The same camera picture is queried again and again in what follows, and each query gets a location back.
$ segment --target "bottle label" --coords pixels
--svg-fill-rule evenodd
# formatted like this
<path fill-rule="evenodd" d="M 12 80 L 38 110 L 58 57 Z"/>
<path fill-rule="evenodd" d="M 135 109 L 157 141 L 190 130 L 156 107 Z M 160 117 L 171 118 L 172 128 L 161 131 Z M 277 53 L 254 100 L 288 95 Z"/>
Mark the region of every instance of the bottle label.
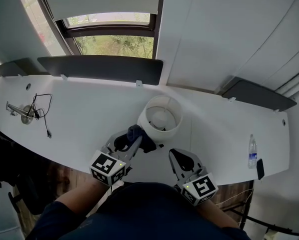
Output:
<path fill-rule="evenodd" d="M 257 159 L 258 158 L 258 154 L 257 153 L 250 153 L 249 154 L 249 159 L 250 160 L 255 160 L 255 159 Z"/>

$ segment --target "floor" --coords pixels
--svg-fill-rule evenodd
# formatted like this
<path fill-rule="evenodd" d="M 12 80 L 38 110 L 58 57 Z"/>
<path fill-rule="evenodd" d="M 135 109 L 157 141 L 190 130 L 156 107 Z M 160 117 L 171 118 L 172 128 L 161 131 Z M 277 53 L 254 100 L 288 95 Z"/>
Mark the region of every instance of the floor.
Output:
<path fill-rule="evenodd" d="M 50 161 L 48 170 L 47 170 L 47 177 L 50 184 L 50 188 L 55 196 L 59 197 L 63 193 L 66 193 L 77 186 L 82 185 L 89 177 L 90 174 L 84 173 L 81 171 L 77 171 L 66 166 L 60 165 L 53 161 Z M 250 187 L 250 182 L 241 182 L 236 184 L 230 185 L 222 185 L 219 186 L 219 190 L 217 194 L 213 197 L 212 201 L 215 204 L 222 203 L 227 199 L 234 197 L 235 195 L 248 190 Z M 14 196 L 18 194 L 17 187 L 14 187 Z M 106 200 L 107 196 L 111 194 L 111 190 L 109 190 L 104 197 L 100 200 L 100 202 L 93 208 L 93 210 L 89 213 L 93 214 L 97 211 L 98 207 Z M 230 200 L 222 203 L 219 207 L 223 210 L 226 208 L 233 207 L 240 202 L 246 202 L 247 199 L 251 200 L 251 191 L 246 191 Z M 18 218 L 21 224 L 22 231 L 24 236 L 26 237 L 31 230 L 33 229 L 36 221 L 40 217 L 39 215 L 32 215 L 27 207 L 25 206 L 23 200 L 17 203 L 20 213 L 18 213 Z M 243 212 L 245 209 L 245 205 L 236 208 L 237 211 Z M 241 217 L 239 215 L 234 214 L 231 211 L 226 212 L 229 216 L 231 216 L 238 224 L 241 223 Z"/>

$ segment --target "shirt sleeve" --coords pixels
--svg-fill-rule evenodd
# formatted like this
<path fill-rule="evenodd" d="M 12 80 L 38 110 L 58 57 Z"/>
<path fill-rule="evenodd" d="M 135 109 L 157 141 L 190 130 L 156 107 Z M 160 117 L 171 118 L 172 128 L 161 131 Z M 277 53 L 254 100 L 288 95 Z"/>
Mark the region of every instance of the shirt sleeve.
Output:
<path fill-rule="evenodd" d="M 59 239 L 75 230 L 85 219 L 85 216 L 75 214 L 65 204 L 54 201 L 45 207 L 26 240 Z"/>
<path fill-rule="evenodd" d="M 246 232 L 240 228 L 223 227 L 222 231 L 233 240 L 251 240 L 248 237 L 248 234 L 246 234 Z"/>

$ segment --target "table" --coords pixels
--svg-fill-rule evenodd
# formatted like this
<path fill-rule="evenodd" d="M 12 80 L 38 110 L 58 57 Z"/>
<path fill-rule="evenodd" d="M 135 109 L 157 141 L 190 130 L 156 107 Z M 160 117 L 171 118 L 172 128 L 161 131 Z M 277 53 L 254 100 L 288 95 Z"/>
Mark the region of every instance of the table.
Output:
<path fill-rule="evenodd" d="M 19 115 L 11 116 L 6 111 L 7 101 L 23 108 L 32 103 L 35 93 L 53 95 L 46 116 L 51 139 L 43 119 L 25 125 Z M 174 185 L 177 178 L 168 158 L 171 148 L 198 155 L 218 185 L 254 180 L 256 170 L 248 169 L 250 134 L 254 134 L 258 157 L 263 159 L 265 176 L 289 168 L 290 137 L 285 112 L 161 85 L 136 87 L 133 83 L 63 80 L 49 75 L 0 77 L 0 131 L 45 158 L 89 172 L 88 162 L 95 150 L 112 134 L 136 124 L 146 103 L 161 94 L 182 104 L 183 122 L 163 148 L 147 154 L 140 149 L 132 160 L 133 169 L 123 180 Z M 38 97 L 35 103 L 46 111 L 49 97 Z"/>

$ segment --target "clear bottle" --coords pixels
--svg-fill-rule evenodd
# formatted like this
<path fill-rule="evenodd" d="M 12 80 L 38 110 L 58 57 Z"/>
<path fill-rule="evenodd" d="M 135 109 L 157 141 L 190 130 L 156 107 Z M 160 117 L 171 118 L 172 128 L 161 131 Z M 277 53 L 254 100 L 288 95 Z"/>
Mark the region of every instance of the clear bottle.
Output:
<path fill-rule="evenodd" d="M 248 145 L 248 168 L 256 168 L 256 162 L 258 160 L 258 147 L 256 145 L 255 138 L 253 134 L 250 135 L 249 145 Z"/>

